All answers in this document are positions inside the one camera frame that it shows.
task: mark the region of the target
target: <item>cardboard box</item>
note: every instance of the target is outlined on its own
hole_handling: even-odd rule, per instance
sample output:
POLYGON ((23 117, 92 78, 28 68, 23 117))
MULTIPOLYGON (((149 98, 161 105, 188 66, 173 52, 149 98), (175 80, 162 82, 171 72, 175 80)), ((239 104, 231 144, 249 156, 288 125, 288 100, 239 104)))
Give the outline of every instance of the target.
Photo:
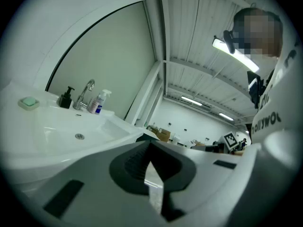
POLYGON ((201 142, 196 142, 196 146, 204 146, 205 144, 201 143, 201 142))
POLYGON ((153 132, 155 135, 157 135, 158 129, 153 128, 152 126, 148 126, 147 130, 149 130, 149 131, 153 132))
POLYGON ((170 137, 170 132, 164 129, 159 129, 157 132, 157 137, 159 138, 159 140, 167 142, 169 141, 169 137, 170 137))

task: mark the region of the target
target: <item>headphones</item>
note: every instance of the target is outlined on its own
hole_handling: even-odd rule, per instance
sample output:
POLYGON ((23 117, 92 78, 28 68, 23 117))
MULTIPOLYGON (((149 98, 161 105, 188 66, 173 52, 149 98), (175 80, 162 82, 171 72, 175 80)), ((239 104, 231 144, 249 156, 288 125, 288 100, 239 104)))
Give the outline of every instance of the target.
POLYGON ((227 45, 227 48, 231 54, 235 53, 235 46, 233 45, 232 31, 224 30, 223 39, 227 45))

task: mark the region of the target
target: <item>black slot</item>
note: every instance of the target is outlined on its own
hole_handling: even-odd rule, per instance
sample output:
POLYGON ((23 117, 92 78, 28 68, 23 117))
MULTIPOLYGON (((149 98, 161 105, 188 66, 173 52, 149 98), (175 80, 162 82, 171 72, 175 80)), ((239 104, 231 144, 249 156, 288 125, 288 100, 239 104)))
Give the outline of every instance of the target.
POLYGON ((214 164, 218 165, 218 166, 223 166, 223 167, 226 167, 226 168, 229 168, 229 169, 234 169, 237 165, 237 164, 234 164, 234 163, 230 163, 230 162, 226 162, 226 161, 220 161, 220 160, 216 160, 214 162, 214 164))
POLYGON ((60 218, 83 185, 84 183, 78 180, 70 180, 56 195, 54 195, 43 209, 51 215, 60 218))

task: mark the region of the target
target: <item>corrugated ceiling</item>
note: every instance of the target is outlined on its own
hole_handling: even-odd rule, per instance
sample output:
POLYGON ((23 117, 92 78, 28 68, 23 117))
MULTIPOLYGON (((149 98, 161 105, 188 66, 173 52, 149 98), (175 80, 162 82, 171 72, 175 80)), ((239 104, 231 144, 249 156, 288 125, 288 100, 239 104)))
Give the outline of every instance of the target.
MULTIPOLYGON (((231 0, 168 0, 168 6, 170 56, 219 72, 248 91, 249 69, 212 47, 215 35, 222 38, 224 30, 232 29, 233 16, 242 7, 231 0)), ((257 73, 261 78, 266 78, 276 64, 276 60, 271 58, 254 56, 253 59, 260 67, 257 73)), ((256 113, 247 96, 211 75, 175 64, 167 65, 167 73, 169 85, 186 89, 194 96, 210 98, 240 115, 256 113)), ((179 98, 175 90, 168 93, 179 98)))

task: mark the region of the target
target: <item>soap dispenser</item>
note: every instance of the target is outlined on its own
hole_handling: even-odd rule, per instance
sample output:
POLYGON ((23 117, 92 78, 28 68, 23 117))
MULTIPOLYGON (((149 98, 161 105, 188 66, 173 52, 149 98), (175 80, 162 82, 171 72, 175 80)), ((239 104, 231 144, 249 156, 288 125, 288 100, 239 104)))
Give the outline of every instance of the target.
POLYGON ((72 87, 68 86, 67 92, 62 94, 59 99, 59 106, 61 108, 70 108, 71 105, 71 90, 75 90, 72 87))

